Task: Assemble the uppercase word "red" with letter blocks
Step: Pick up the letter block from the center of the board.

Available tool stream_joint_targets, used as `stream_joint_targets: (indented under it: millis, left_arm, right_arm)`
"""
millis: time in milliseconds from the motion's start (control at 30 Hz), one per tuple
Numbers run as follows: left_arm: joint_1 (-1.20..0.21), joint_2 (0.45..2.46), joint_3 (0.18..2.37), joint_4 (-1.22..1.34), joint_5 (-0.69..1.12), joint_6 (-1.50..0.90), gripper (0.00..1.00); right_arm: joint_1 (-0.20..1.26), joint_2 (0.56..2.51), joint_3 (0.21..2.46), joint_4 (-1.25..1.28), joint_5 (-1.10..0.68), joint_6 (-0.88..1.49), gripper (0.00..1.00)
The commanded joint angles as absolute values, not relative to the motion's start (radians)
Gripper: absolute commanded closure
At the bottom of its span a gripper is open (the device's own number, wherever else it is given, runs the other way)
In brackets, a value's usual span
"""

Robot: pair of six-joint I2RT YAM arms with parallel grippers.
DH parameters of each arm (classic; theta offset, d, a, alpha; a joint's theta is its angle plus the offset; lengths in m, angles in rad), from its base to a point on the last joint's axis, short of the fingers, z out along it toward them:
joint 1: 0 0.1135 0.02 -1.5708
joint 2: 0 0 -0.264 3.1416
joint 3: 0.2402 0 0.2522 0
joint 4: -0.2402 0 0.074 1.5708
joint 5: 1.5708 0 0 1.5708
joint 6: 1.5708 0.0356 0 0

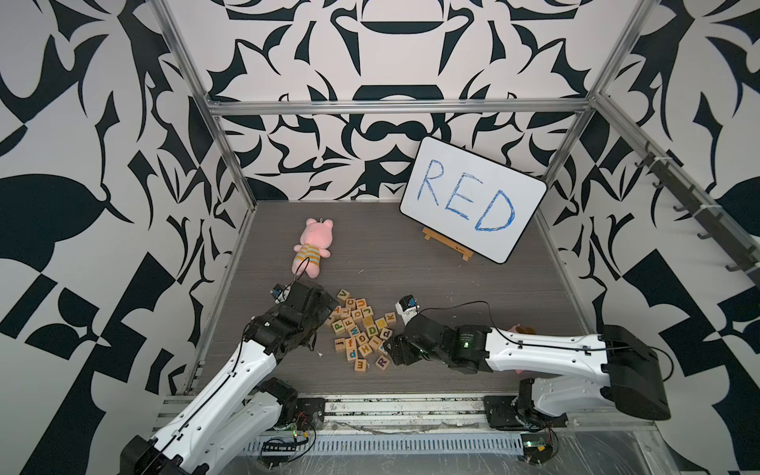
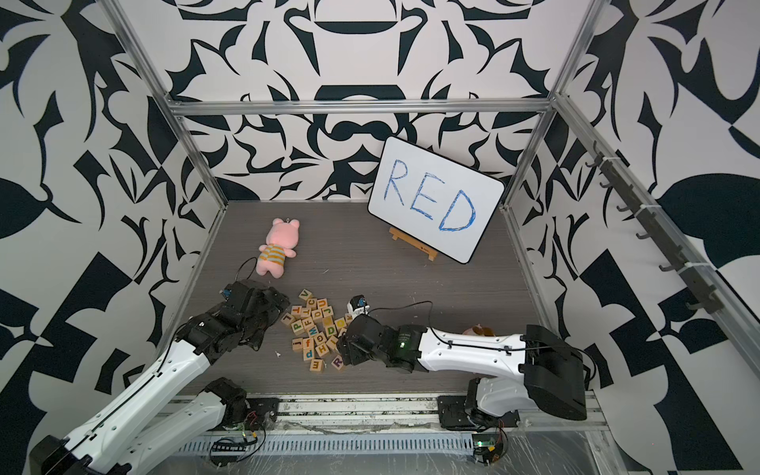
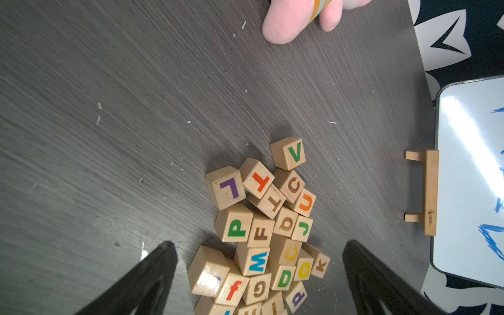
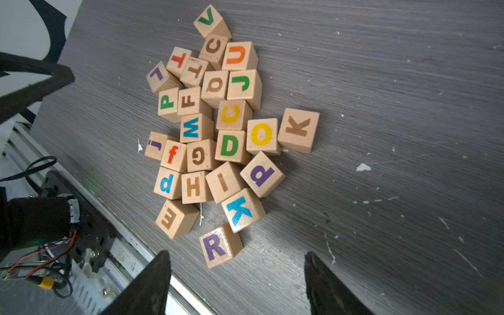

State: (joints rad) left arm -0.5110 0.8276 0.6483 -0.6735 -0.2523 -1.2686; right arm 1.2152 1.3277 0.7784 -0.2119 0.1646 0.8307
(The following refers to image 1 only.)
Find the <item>wooden block purple R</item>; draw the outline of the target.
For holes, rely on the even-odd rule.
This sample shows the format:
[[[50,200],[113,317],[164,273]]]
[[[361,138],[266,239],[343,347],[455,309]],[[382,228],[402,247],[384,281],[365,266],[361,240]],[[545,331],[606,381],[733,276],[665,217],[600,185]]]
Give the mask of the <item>wooden block purple R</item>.
[[[383,371],[385,371],[390,364],[391,361],[384,355],[380,355],[375,362],[375,365]]]

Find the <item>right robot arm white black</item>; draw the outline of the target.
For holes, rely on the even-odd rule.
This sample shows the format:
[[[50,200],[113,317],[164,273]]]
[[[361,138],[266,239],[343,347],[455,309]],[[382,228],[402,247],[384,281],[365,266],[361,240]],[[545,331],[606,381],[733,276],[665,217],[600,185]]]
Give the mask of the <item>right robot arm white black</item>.
[[[645,421],[671,418],[656,349],[620,326],[587,336],[540,336],[449,328],[417,314],[385,348],[397,365],[438,360],[463,374],[528,372],[513,404],[525,426],[609,407]]]

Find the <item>wooden block brown E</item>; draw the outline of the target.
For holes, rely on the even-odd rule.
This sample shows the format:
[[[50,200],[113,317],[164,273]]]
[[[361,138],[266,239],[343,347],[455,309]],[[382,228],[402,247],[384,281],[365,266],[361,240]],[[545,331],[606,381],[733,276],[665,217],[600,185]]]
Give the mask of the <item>wooden block brown E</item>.
[[[354,362],[354,366],[353,366],[354,372],[363,373],[363,372],[366,372],[367,370],[368,370],[368,362],[366,359],[360,358]]]

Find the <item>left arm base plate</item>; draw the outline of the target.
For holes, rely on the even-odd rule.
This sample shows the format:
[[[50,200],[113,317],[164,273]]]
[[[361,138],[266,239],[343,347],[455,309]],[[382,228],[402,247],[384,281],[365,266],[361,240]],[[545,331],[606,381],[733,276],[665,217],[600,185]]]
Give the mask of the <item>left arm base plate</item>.
[[[320,429],[326,413],[325,398],[298,398],[286,402],[282,407],[277,427],[306,431]]]

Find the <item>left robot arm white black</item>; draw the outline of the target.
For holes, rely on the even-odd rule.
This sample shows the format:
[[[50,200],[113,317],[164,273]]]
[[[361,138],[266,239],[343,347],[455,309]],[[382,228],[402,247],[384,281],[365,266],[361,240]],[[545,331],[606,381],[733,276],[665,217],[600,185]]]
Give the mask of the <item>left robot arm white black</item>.
[[[298,392],[271,377],[293,350],[314,346],[338,300],[312,282],[274,289],[275,303],[253,317],[225,366],[150,439],[122,450],[122,474],[217,474],[265,431],[289,424]]]

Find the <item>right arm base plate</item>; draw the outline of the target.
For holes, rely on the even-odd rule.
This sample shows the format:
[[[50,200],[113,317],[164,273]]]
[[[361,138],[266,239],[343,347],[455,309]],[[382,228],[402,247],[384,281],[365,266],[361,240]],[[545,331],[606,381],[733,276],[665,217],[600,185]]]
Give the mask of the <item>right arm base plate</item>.
[[[498,431],[528,431],[565,428],[567,416],[552,417],[540,413],[518,396],[485,396],[483,398],[487,424]]]

